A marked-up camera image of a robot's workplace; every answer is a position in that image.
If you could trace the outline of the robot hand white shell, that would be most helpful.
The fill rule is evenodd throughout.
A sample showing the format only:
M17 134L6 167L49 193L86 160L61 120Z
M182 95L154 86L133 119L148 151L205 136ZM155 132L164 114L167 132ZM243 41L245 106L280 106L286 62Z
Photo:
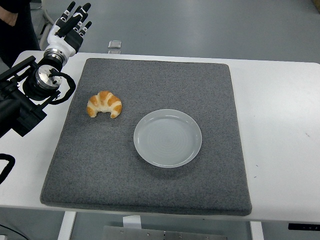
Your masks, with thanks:
M63 65L78 53L84 36L92 25L91 21L85 22L91 4L88 2L83 6L75 5L74 1L69 4L54 23L47 38L48 47L45 49L45 55L56 56Z

